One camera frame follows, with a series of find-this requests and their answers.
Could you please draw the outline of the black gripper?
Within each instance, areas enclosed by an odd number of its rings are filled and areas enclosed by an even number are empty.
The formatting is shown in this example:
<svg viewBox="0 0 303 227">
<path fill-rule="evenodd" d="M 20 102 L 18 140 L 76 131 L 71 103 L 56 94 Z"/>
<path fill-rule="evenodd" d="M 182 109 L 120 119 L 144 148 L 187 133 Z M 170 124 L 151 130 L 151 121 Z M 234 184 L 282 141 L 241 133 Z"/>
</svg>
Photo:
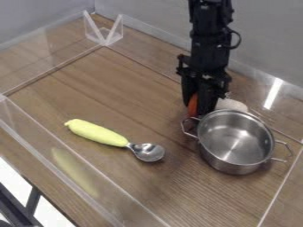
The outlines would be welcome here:
<svg viewBox="0 0 303 227">
<path fill-rule="evenodd" d="M 233 49 L 233 33 L 191 33 L 191 54 L 178 56 L 177 74 L 182 77 L 183 103 L 189 106 L 198 89 L 197 112 L 199 116 L 211 113 L 218 99 L 225 98 L 231 77 L 226 72 Z"/>
</svg>

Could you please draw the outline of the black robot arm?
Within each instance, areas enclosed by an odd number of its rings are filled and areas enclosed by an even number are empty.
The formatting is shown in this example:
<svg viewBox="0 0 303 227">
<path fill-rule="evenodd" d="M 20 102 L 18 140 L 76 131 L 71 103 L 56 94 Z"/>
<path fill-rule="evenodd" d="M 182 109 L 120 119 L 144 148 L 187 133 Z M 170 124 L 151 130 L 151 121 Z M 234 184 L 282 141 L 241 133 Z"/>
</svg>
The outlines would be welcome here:
<svg viewBox="0 0 303 227">
<path fill-rule="evenodd" d="M 234 22 L 231 0 L 189 0 L 193 23 L 191 54 L 178 56 L 177 74 L 182 77 L 183 103 L 190 116 L 203 116 L 226 99 L 233 81 L 226 72 L 230 51 L 242 35 L 229 27 Z"/>
</svg>

